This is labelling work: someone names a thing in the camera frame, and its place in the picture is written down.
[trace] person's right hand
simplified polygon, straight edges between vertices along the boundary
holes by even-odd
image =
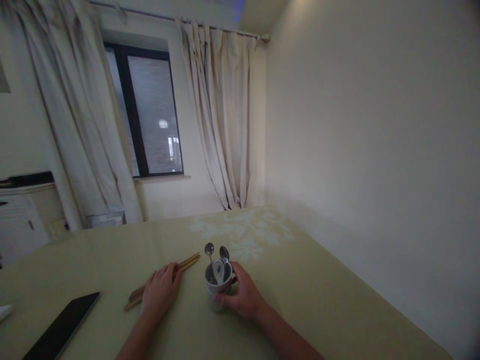
[[[249,273],[236,261],[231,261],[230,264],[238,279],[238,292],[234,296],[219,293],[215,295],[215,301],[236,311],[245,319],[256,320],[265,306],[268,305]]]
[[[182,270],[178,270],[172,280],[177,265],[172,262],[150,276],[143,290],[140,314],[147,314],[149,318],[160,322],[179,291]]]

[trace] white ceramic spoon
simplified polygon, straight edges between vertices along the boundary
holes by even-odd
[[[222,285],[224,283],[225,265],[220,259],[213,262],[213,276],[215,277],[216,284]]]
[[[0,322],[5,319],[13,310],[12,305],[0,306]]]

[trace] white cabinet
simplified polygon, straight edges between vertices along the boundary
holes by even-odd
[[[50,241],[49,223],[63,218],[55,184],[0,189],[0,254],[10,265]]]

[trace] wooden chopsticks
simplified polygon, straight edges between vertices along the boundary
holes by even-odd
[[[173,269],[173,275],[172,278],[175,278],[175,275],[177,274],[177,271],[180,269],[183,272],[187,270],[189,267],[191,267],[193,264],[197,262],[197,260],[200,258],[200,253],[197,252],[195,255],[190,256],[188,259],[182,261],[179,263],[177,266],[175,266],[175,269]],[[128,304],[125,305],[124,310],[128,311],[131,308],[133,308],[135,305],[140,303],[142,301],[142,296],[144,294],[144,289],[145,285],[142,287],[139,287],[137,290],[134,290],[131,292],[130,297],[128,298]]]

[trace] person's left hand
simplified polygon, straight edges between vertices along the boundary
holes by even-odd
[[[178,270],[175,279],[172,280],[177,265],[176,262],[172,262],[150,276],[143,290],[140,315],[145,314],[157,321],[162,319],[179,291],[182,271]]]

